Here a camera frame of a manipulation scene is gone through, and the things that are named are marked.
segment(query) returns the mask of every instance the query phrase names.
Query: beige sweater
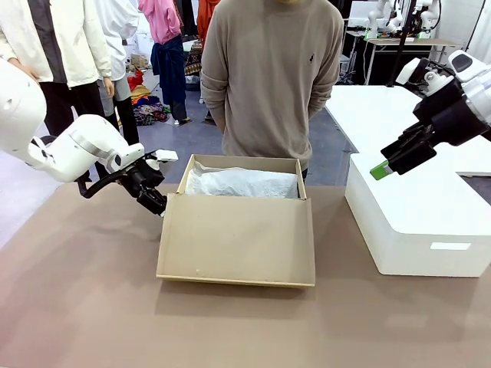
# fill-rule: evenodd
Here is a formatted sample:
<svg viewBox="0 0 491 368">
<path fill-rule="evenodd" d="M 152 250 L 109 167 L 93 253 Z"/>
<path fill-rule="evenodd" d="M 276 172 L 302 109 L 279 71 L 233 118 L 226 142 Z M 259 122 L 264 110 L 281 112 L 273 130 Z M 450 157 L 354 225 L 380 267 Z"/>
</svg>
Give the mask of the beige sweater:
<svg viewBox="0 0 491 368">
<path fill-rule="evenodd" d="M 203 53 L 202 94 L 230 156 L 297 158 L 338 80 L 343 20 L 328 0 L 222 0 Z"/>
</svg>

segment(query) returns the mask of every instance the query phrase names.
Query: black stand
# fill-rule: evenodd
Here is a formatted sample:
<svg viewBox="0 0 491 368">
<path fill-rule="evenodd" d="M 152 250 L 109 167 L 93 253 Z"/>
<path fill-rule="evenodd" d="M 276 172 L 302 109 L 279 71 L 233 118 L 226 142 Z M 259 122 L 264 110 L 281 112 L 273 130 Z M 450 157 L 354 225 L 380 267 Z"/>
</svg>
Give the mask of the black stand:
<svg viewBox="0 0 491 368">
<path fill-rule="evenodd" d="M 396 61 L 394 63 L 394 69 L 392 70 L 392 75 L 390 77 L 389 82 L 387 83 L 387 87 L 393 87 L 394 82 L 397 79 L 397 70 L 399 69 L 400 59 L 402 58 L 402 53 L 404 51 L 404 46 L 406 45 L 407 34 L 409 33 L 410 26 L 413 23 L 414 19 L 414 8 L 416 7 L 417 0 L 411 0 L 409 4 L 409 12 L 407 13 L 406 23 L 402 28 L 402 35 L 400 36 L 399 48 L 397 49 Z"/>
</svg>

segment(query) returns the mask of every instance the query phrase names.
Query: white storage bin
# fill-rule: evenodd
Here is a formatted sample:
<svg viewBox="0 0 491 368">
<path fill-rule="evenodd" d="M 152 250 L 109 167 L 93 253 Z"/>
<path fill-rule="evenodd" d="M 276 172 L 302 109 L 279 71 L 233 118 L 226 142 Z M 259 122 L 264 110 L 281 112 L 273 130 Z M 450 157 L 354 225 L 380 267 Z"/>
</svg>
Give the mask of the white storage bin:
<svg viewBox="0 0 491 368">
<path fill-rule="evenodd" d="M 479 277 L 491 263 L 491 206 L 437 159 L 375 181 L 380 154 L 351 155 L 346 199 L 380 273 Z"/>
</svg>

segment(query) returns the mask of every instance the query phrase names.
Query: yellow cloth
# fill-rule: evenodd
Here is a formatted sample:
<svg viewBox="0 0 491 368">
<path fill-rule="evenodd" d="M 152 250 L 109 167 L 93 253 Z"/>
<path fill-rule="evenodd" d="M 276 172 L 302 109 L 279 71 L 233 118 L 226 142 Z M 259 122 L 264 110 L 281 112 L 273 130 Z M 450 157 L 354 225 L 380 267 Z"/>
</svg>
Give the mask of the yellow cloth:
<svg viewBox="0 0 491 368">
<path fill-rule="evenodd" d="M 141 97 L 150 96 L 150 93 L 150 90 L 141 84 L 140 86 L 137 86 L 133 92 L 131 92 L 131 100 L 137 100 Z"/>
</svg>

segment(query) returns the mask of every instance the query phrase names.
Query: box lid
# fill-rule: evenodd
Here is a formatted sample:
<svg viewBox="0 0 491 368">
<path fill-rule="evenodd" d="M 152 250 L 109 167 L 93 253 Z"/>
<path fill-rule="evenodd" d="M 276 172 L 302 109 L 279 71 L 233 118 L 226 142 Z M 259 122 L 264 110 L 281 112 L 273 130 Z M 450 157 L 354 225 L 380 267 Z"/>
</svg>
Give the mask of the box lid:
<svg viewBox="0 0 491 368">
<path fill-rule="evenodd" d="M 315 285 L 310 200 L 169 195 L 157 277 Z"/>
</svg>

